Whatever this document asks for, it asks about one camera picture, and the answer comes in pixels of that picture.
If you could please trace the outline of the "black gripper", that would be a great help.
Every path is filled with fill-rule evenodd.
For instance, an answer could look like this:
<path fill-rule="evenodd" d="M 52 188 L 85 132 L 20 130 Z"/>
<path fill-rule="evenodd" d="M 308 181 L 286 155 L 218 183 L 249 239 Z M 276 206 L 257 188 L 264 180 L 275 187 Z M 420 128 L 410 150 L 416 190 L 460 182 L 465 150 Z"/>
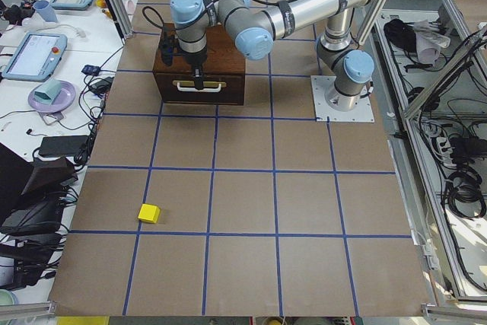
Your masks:
<path fill-rule="evenodd" d="M 200 50 L 196 53 L 185 53 L 184 59 L 194 69 L 194 85 L 197 91 L 203 89 L 203 70 L 206 61 L 206 51 Z"/>

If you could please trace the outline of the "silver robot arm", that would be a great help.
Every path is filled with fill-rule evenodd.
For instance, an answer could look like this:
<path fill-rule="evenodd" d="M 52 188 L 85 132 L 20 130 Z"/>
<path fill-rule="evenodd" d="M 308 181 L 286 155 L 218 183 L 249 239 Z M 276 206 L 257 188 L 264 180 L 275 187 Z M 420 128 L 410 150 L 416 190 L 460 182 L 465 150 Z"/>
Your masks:
<path fill-rule="evenodd" d="M 356 108 L 366 83 L 371 80 L 374 61 L 365 51 L 352 49 L 351 21 L 354 10 L 379 5 L 380 0 L 280 0 L 253 13 L 252 0 L 170 0 L 170 13 L 179 47 L 191 66 L 194 85 L 184 92 L 205 93 L 203 64 L 206 61 L 206 31 L 221 24 L 237 50 L 249 60 L 269 55 L 276 40 L 325 20 L 317 40 L 319 58 L 336 75 L 325 93 L 334 110 Z"/>

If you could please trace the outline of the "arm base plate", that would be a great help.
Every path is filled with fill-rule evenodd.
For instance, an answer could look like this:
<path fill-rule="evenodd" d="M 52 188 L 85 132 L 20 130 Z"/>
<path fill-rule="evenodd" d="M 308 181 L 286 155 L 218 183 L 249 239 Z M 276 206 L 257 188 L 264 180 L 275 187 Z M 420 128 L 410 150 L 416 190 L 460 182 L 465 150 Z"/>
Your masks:
<path fill-rule="evenodd" d="M 310 77 L 315 120 L 330 123 L 373 123 L 374 114 L 366 87 L 356 96 L 345 96 L 335 89 L 335 76 Z"/>

